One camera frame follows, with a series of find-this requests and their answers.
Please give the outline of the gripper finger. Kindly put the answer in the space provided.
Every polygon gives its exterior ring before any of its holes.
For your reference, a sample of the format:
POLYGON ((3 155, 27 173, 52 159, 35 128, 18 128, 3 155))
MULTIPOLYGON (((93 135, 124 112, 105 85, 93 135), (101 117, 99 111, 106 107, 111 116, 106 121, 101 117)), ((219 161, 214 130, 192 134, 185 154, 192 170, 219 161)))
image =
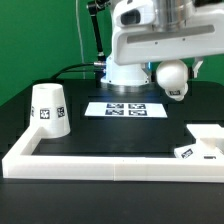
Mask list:
POLYGON ((153 69, 153 65, 151 63, 144 63, 142 70, 146 75, 147 82, 155 82, 156 81, 156 71, 153 69))
POLYGON ((203 57, 195 57, 194 58, 194 63, 192 64, 192 70, 193 70, 193 77, 197 78, 198 77, 198 72, 203 64, 204 58, 203 57))

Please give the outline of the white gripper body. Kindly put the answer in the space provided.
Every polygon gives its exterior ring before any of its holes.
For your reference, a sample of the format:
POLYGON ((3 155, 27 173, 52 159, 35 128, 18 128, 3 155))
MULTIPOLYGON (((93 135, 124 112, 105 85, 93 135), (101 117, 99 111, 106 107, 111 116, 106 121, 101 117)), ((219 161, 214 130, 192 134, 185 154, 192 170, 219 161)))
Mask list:
POLYGON ((223 53, 224 6, 199 7, 176 32, 157 32, 150 25, 116 26, 112 35, 112 55, 119 65, 223 53))

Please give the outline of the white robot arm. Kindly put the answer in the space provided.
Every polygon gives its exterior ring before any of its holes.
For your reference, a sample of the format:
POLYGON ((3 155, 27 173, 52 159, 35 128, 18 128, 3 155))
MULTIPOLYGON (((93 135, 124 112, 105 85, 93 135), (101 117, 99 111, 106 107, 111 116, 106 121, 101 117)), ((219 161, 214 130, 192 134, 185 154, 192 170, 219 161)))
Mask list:
POLYGON ((148 62, 224 53, 224 3, 194 0, 112 0, 112 52, 101 83, 139 89, 151 79, 148 62))

